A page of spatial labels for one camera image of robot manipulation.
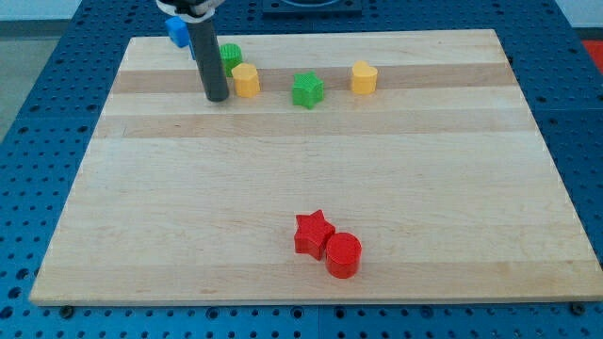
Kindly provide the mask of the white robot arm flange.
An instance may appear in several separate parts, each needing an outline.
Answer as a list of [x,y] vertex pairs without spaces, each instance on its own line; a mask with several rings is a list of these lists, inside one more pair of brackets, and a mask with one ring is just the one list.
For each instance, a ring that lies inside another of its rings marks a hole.
[[155,0],[164,13],[179,17],[185,23],[199,24],[211,19],[225,0]]

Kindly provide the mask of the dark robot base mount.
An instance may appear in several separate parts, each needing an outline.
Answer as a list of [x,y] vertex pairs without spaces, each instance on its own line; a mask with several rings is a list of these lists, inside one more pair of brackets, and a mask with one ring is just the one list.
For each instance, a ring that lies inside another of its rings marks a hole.
[[362,0],[261,0],[265,15],[358,14]]

